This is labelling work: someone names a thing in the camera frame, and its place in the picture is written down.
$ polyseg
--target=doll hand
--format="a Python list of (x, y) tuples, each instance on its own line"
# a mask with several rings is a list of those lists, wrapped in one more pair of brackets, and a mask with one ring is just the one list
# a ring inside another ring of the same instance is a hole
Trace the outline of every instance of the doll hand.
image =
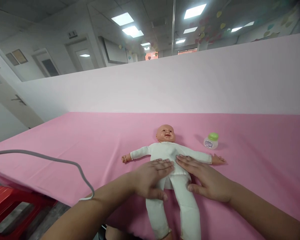
[(130, 153), (127, 154), (127, 155), (123, 155), (123, 156), (121, 157), (121, 160), (122, 160), (123, 163), (126, 163), (126, 162), (131, 161), (132, 159), (131, 159)]
[(226, 164), (226, 160), (224, 160), (223, 157), (218, 157), (216, 154), (214, 154), (214, 156), (211, 156), (211, 160), (212, 160), (212, 165), (221, 165), (221, 164)]
[(176, 162), (189, 173), (195, 175), (202, 185), (189, 184), (188, 190), (190, 192), (219, 202), (229, 202), (231, 200), (233, 189), (236, 186), (235, 182), (226, 178), (209, 165), (198, 162), (191, 157), (177, 155)]
[(130, 184), (133, 186), (134, 192), (144, 198), (166, 201), (168, 199), (166, 193), (155, 186), (160, 179), (168, 176), (174, 170), (173, 164), (174, 162), (169, 159), (157, 159), (144, 163), (130, 172)]

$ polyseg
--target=bed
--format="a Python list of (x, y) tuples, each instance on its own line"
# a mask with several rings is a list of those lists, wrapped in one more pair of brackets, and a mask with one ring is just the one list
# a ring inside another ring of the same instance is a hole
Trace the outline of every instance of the bed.
[[(121, 156), (156, 142), (156, 128), (174, 127), (177, 143), (224, 157), (215, 168), (300, 221), (300, 115), (162, 114), (70, 112), (0, 143), (0, 150), (24, 149), (79, 163), (99, 188), (136, 169), (149, 157), (121, 162)], [(219, 134), (209, 151), (203, 139)], [(30, 189), (73, 206), (90, 193), (75, 166), (22, 154), (0, 155), (0, 182)], [(180, 209), (173, 190), (164, 207), (174, 237), (180, 236)], [(229, 208), (195, 196), (202, 239), (262, 239)], [(142, 239), (154, 239), (145, 199), (132, 196), (106, 221)]]

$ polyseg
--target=door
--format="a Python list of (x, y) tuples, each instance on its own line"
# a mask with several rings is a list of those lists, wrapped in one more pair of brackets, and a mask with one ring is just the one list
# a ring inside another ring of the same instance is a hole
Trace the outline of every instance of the door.
[(82, 38), (65, 46), (78, 72), (98, 68), (97, 60), (88, 38)]
[(57, 66), (54, 64), (50, 54), (45, 48), (36, 51), (32, 57), (45, 77), (54, 77), (60, 75)]
[(33, 128), (43, 120), (23, 101), (22, 96), (1, 77), (0, 75), (0, 103), (5, 106), (26, 127)]

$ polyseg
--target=bottle label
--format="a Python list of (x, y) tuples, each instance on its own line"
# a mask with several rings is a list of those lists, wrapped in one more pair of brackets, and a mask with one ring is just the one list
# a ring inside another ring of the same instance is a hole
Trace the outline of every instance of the bottle label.
[(213, 147), (213, 143), (208, 141), (208, 140), (205, 140), (204, 141), (204, 145), (207, 147), (207, 148), (212, 148)]

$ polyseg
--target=doll face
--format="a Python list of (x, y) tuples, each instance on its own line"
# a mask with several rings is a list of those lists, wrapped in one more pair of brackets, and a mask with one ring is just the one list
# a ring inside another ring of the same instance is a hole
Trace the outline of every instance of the doll face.
[(162, 125), (157, 130), (156, 138), (158, 142), (175, 142), (176, 135), (174, 135), (173, 127), (170, 125)]

